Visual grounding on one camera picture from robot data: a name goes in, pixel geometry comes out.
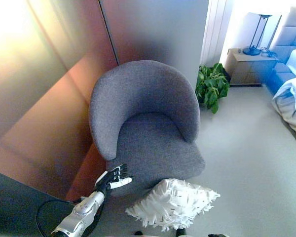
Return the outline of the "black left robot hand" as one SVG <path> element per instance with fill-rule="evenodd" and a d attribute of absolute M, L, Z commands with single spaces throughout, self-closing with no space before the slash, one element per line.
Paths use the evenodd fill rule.
<path fill-rule="evenodd" d="M 94 190 L 108 196 L 113 189 L 120 188 L 132 182 L 128 175 L 127 164 L 122 164 L 111 171 L 105 171 L 96 181 Z"/>

